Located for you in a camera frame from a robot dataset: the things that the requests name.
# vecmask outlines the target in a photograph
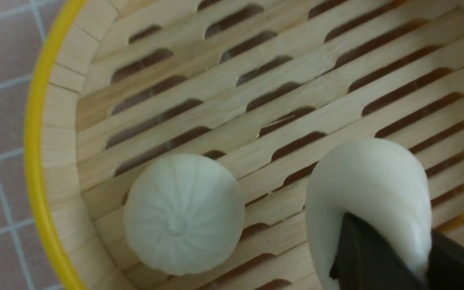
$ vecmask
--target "tile floor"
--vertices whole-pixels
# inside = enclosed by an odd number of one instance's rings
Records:
[[[64,0],[0,0],[0,290],[62,290],[40,244],[23,172],[31,73]]]

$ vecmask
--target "yellow rim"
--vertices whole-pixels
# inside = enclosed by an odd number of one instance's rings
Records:
[[[86,290],[86,288],[70,263],[66,252],[62,249],[53,225],[53,219],[48,206],[48,197],[44,191],[41,166],[42,110],[48,79],[55,63],[55,57],[62,45],[64,36],[85,1],[68,0],[50,30],[48,39],[37,61],[35,72],[33,73],[26,109],[24,132],[24,160],[31,210],[33,211],[42,245],[46,250],[53,269],[66,290]]]

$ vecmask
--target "bamboo steamer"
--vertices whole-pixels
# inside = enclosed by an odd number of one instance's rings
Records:
[[[71,0],[31,85],[31,203],[67,290],[319,289],[308,175],[370,136],[416,154],[434,227],[464,245],[464,0]],[[171,152],[217,159],[248,201],[200,275],[124,240],[127,191]]]

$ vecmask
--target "steamer basket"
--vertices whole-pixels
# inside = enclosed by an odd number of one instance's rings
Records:
[[[369,136],[416,154],[434,227],[464,245],[464,0],[71,0],[31,85],[31,203],[67,290],[319,289],[308,175]],[[168,152],[217,159],[248,202],[201,275],[124,240],[127,191]]]

